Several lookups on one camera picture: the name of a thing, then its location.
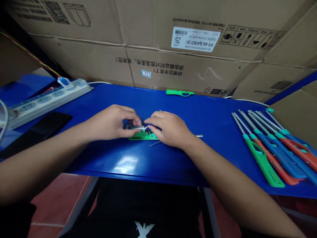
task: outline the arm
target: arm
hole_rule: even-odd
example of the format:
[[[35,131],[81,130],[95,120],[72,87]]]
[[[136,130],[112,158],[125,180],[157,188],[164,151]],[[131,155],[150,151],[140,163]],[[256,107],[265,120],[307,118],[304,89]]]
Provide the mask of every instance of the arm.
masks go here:
[[[0,163],[0,206],[31,199],[47,187],[94,140],[132,137],[122,120],[142,125],[129,107],[112,105],[89,120]]]
[[[195,137],[178,116],[154,112],[144,121],[163,143],[182,149],[228,213],[243,227],[278,237],[305,237],[284,211],[232,163]]]

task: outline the metal rod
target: metal rod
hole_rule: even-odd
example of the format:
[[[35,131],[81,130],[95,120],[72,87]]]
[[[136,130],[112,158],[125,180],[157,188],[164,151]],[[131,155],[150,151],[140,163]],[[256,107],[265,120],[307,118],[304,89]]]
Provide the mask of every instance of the metal rod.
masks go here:
[[[153,146],[153,145],[156,145],[156,144],[158,144],[158,143],[161,143],[161,142],[159,141],[159,142],[156,142],[156,143],[151,144],[151,145],[149,145],[149,146]]]
[[[270,118],[272,118],[273,121],[275,121],[275,123],[282,129],[285,129],[279,122],[278,120],[272,115],[272,113],[270,113],[269,111],[266,111],[266,113],[269,115]]]
[[[251,117],[256,124],[258,124],[258,126],[266,133],[266,134],[270,134],[270,132],[249,112],[248,113],[249,117]]]
[[[271,126],[273,126],[275,129],[277,129],[278,131],[281,130],[281,128],[279,128],[276,124],[274,124],[273,122],[271,122],[271,120],[269,120],[268,118],[266,118],[262,112],[259,111],[255,111],[256,114],[258,114],[262,119],[264,119],[267,123],[269,123]]]
[[[239,109],[238,112],[240,112],[242,117],[247,121],[247,123],[250,125],[250,127],[252,127],[252,129],[257,129],[257,127],[253,124],[253,122],[247,117],[247,115],[243,111]]]
[[[236,124],[238,125],[238,127],[239,127],[241,133],[244,135],[245,132],[244,132],[243,128],[241,127],[239,121],[238,121],[237,118],[235,117],[234,113],[231,113],[231,115],[232,115],[233,119],[235,120]]]
[[[260,118],[256,113],[254,113],[253,111],[251,111],[251,110],[249,110],[250,111],[250,113],[256,118],[256,119],[258,119],[263,125],[265,125],[267,128],[269,128],[274,134],[276,134],[277,133],[277,131],[273,128],[273,127],[271,127],[268,123],[266,123],[266,121],[265,120],[263,120],[262,118]]]
[[[234,112],[233,115],[238,119],[239,123],[245,128],[245,130],[248,132],[248,134],[252,134],[250,129],[247,127],[246,124],[241,120],[241,118]]]

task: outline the white logo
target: white logo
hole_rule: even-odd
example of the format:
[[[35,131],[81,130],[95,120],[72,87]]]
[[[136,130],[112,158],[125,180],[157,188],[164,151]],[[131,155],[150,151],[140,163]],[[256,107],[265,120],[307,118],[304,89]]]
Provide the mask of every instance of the white logo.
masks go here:
[[[155,226],[155,224],[151,224],[146,226],[146,224],[143,224],[143,227],[141,224],[137,221],[134,222],[136,224],[136,229],[139,231],[139,237],[138,238],[147,238],[146,235],[152,230],[152,228]]]

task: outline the finger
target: finger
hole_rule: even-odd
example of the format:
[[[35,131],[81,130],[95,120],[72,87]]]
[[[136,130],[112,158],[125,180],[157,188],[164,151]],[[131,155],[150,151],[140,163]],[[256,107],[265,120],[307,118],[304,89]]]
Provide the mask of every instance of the finger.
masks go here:
[[[139,118],[139,116],[135,112],[130,112],[130,111],[123,110],[121,113],[122,113],[121,114],[121,119],[122,120],[132,120],[132,123],[133,123],[133,120],[134,120],[136,125],[138,125],[138,126],[142,125],[141,119]]]
[[[173,113],[171,113],[171,112],[167,112],[167,111],[161,111],[161,112],[164,112],[164,113],[169,114],[169,115],[175,115],[175,114],[173,114]]]
[[[122,130],[120,130],[119,136],[122,138],[130,138],[130,137],[135,136],[135,134],[137,134],[139,132],[140,132],[139,129],[132,129],[132,130],[122,129]]]
[[[144,121],[146,124],[152,124],[154,126],[158,126],[160,128],[163,127],[163,118],[159,117],[150,117]]]
[[[123,110],[126,110],[126,111],[130,111],[130,112],[134,112],[135,113],[135,110],[133,108],[130,108],[130,107],[127,107],[127,106],[121,106],[121,105],[118,105],[119,108],[123,109]]]
[[[135,125],[135,126],[141,126],[141,125],[142,125],[141,120],[140,120],[140,122],[139,122],[139,125],[138,125],[138,122],[137,122],[135,119],[132,120],[132,123],[133,123],[133,125]]]
[[[163,139],[163,133],[161,130],[157,129],[155,126],[151,126],[149,125],[148,127],[153,133],[154,135],[159,139],[162,140]]]
[[[166,113],[164,113],[164,112],[162,112],[162,111],[155,111],[155,112],[153,112],[153,114],[151,115],[151,117],[164,118],[165,115],[166,115]]]

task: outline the hand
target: hand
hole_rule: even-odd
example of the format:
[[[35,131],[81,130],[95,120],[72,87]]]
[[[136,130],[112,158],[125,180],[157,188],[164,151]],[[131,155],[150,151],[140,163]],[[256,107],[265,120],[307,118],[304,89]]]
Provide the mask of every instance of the hand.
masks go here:
[[[123,128],[122,120],[129,120],[133,125],[141,126],[142,122],[134,109],[112,105],[92,118],[82,123],[82,128],[90,141],[111,140],[121,137],[132,137],[140,132],[138,129],[127,130]]]
[[[144,123],[154,125],[149,125],[148,128],[160,141],[173,147],[182,149],[190,140],[196,138],[187,128],[185,122],[179,116],[170,112],[156,111]]]

